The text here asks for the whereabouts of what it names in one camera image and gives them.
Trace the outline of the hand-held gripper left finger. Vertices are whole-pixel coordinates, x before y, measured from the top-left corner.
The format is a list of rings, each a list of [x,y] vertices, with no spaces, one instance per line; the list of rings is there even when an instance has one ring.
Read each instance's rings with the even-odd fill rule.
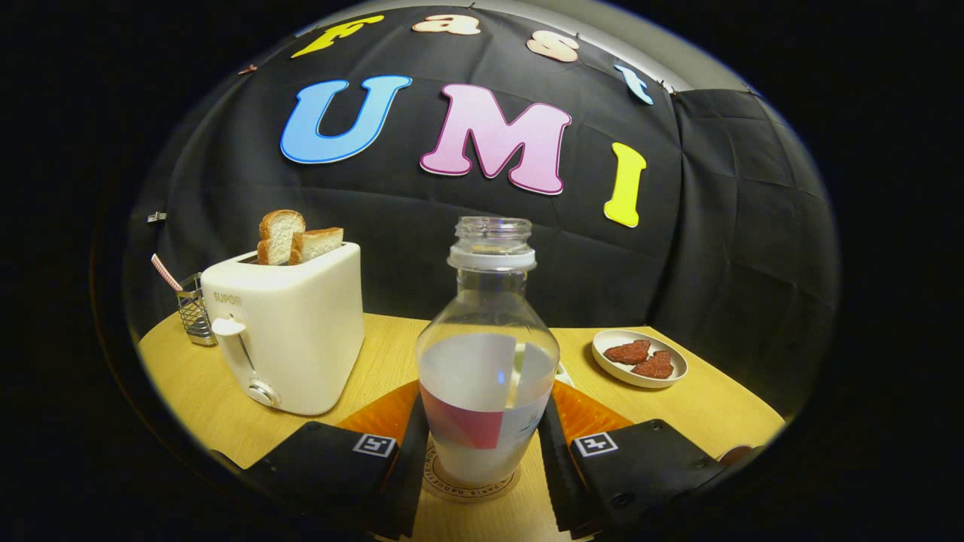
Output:
[[[215,457],[248,485],[259,514],[346,539],[410,537],[429,425],[419,382],[336,425],[306,422],[250,467]]]

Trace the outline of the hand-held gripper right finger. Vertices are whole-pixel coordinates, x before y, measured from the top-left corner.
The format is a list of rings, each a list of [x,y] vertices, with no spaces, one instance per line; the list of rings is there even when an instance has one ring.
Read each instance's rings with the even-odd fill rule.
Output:
[[[699,501],[754,456],[739,445],[713,457],[668,422],[632,422],[561,381],[538,432],[557,527],[574,539],[692,527]]]

